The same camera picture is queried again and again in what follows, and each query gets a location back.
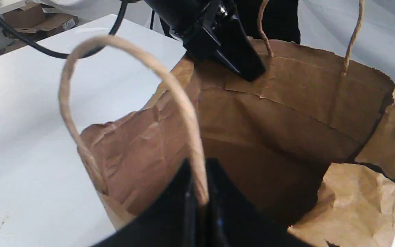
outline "brown paper bag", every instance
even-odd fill
[[[252,40],[267,66],[254,83],[187,58],[172,71],[199,115],[205,156],[259,210],[318,247],[387,247],[395,234],[395,82],[349,61],[360,3],[346,58]],[[79,153],[116,227],[171,181],[186,139],[164,84],[143,110],[83,131]]]

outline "black cable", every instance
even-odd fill
[[[111,31],[109,32],[110,35],[115,35],[117,33],[117,31],[123,21],[124,14],[126,13],[126,8],[127,8],[127,1],[122,0],[117,19],[116,19],[113,27],[111,28]],[[54,58],[62,58],[62,59],[66,59],[69,55],[67,53],[60,53],[60,52],[56,52],[56,51],[47,49],[47,48],[41,46],[40,44],[38,44],[34,41],[31,41],[29,38],[20,34],[14,28],[12,28],[10,25],[8,25],[7,22],[5,22],[5,20],[3,20],[1,17],[0,17],[0,26],[3,27],[6,31],[11,33],[14,37],[19,39],[20,41],[28,44],[29,46],[35,48],[36,50],[38,50],[46,55],[52,56]],[[83,55],[82,58],[87,58],[87,57],[90,57],[94,54],[97,54],[99,51],[103,50],[103,48],[105,48],[105,47],[104,46],[96,47],[96,48],[92,49],[90,52],[87,52],[85,55]]]
[[[155,21],[155,11],[152,10],[152,18],[150,19],[150,30],[153,30],[153,22]]]

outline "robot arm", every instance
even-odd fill
[[[144,0],[196,61],[213,59],[248,81],[265,66],[246,36],[232,0]]]

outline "bag handle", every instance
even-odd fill
[[[274,53],[273,53],[271,46],[269,44],[269,39],[266,36],[265,32],[263,31],[263,27],[262,27],[263,14],[265,12],[266,6],[268,5],[268,2],[269,2],[269,0],[263,0],[262,5],[259,8],[259,17],[257,19],[257,24],[258,24],[258,28],[259,28],[259,33],[260,33],[262,39],[265,41],[265,45],[266,45],[266,49],[268,50],[268,54],[271,57],[273,57]],[[364,12],[365,12],[365,0],[359,0],[358,21],[356,23],[356,27],[353,31],[353,34],[351,35],[351,39],[350,39],[350,42],[347,47],[347,52],[345,53],[344,66],[343,66],[342,72],[341,72],[342,77],[345,77],[348,73],[348,65],[350,64],[351,50],[353,49],[353,45],[355,44],[356,37],[358,36],[358,33],[362,27]]]
[[[131,42],[117,36],[97,36],[78,45],[68,56],[61,75],[59,89],[59,105],[61,115],[69,133],[72,136],[72,139],[80,150],[81,158],[88,163],[88,169],[92,168],[94,176],[104,181],[104,178],[96,164],[94,155],[92,155],[91,151],[86,147],[77,131],[77,128],[75,127],[74,121],[72,120],[71,111],[69,108],[70,82],[77,60],[92,48],[100,45],[109,45],[129,53],[134,58],[141,61],[149,69],[152,69],[168,86],[174,101],[179,107],[180,115],[187,129],[188,146],[191,155],[191,170],[193,179],[195,181],[194,186],[196,199],[199,203],[199,206],[204,207],[209,201],[208,185],[205,171],[204,151],[199,131],[199,124],[197,121],[198,118],[196,116],[196,111],[194,110],[193,104],[191,103],[176,77],[171,74],[168,69],[158,61],[158,59],[156,59],[152,54],[138,48]]]

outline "white tabletop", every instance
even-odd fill
[[[24,0],[0,0],[0,14],[25,6]]]
[[[70,52],[105,34],[115,15],[41,41]],[[124,21],[118,36],[172,69],[182,45]],[[92,245],[114,232],[58,111],[64,61],[30,47],[0,56],[0,246]],[[79,61],[72,113],[79,130],[118,119],[144,106],[160,79],[129,55],[106,48]]]

